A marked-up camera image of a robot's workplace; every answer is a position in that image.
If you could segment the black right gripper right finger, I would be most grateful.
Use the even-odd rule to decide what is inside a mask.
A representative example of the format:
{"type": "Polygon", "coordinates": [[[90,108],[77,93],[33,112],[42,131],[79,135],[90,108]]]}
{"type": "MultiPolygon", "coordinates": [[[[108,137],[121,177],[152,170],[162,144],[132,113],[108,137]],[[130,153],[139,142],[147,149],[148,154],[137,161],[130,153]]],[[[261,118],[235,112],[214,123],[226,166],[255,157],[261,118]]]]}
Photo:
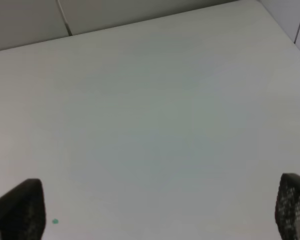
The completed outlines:
{"type": "Polygon", "coordinates": [[[281,175],[274,212],[282,240],[300,240],[300,176],[281,175]]]}

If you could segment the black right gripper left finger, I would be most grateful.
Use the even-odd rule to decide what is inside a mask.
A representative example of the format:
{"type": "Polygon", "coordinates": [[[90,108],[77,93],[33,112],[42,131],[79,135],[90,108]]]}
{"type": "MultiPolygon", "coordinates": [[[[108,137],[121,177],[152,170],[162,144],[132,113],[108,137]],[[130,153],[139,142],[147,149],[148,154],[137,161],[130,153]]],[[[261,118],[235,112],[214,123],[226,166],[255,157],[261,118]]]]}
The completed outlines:
{"type": "Polygon", "coordinates": [[[0,240],[41,240],[46,228],[43,184],[30,178],[0,197],[0,240]]]}

